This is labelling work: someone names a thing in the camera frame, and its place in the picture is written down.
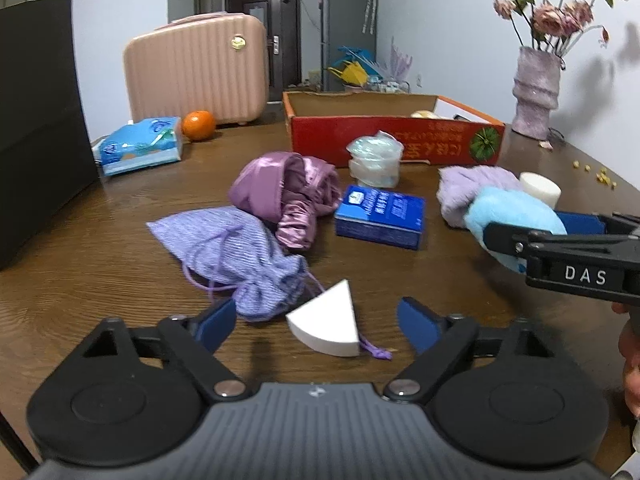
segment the vase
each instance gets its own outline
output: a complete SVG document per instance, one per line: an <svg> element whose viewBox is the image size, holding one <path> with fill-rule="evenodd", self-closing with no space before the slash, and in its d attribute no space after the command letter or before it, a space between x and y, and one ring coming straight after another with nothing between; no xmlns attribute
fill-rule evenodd
<svg viewBox="0 0 640 480"><path fill-rule="evenodd" d="M546 140L549 114L558 108L561 59L555 54L520 47L513 95L518 100L511 129L537 140Z"/></svg>

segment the red cardboard box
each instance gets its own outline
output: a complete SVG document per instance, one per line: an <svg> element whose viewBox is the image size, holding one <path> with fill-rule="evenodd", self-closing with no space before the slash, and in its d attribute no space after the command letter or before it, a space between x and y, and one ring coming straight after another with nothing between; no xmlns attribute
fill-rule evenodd
<svg viewBox="0 0 640 480"><path fill-rule="evenodd" d="M504 136L504 123L442 96L285 92L283 103L293 151L339 168L352 140L378 130L404 144L402 160L448 166L494 165ZM418 110L445 119L411 118Z"/></svg>

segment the dark brown door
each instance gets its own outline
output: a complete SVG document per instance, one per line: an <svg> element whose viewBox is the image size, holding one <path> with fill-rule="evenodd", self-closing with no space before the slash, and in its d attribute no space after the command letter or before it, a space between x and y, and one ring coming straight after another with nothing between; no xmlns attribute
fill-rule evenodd
<svg viewBox="0 0 640 480"><path fill-rule="evenodd" d="M244 12L267 29L269 100L281 101L282 91L301 81L300 0L226 0L227 12Z"/></svg>

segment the human hand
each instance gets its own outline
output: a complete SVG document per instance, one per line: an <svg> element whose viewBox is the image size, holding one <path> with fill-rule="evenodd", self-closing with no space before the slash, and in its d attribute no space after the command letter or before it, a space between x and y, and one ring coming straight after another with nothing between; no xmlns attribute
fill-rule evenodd
<svg viewBox="0 0 640 480"><path fill-rule="evenodd" d="M613 303L611 308L616 314L625 314L628 306ZM635 418L640 417L640 337L631 329L631 322L627 321L620 333L618 350L625 358L625 368L622 372L622 385L625 391L625 402Z"/></svg>

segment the purple drawstring bag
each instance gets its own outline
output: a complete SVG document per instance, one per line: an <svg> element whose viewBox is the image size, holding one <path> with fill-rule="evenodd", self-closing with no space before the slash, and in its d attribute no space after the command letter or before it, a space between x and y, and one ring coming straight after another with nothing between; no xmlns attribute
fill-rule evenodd
<svg viewBox="0 0 640 480"><path fill-rule="evenodd" d="M215 292L235 289L236 311L247 321L267 321L295 306L308 278L324 291L304 256L283 254L258 218L233 206L185 211L146 225L212 302ZM360 345L377 359L391 359L363 336Z"/></svg>

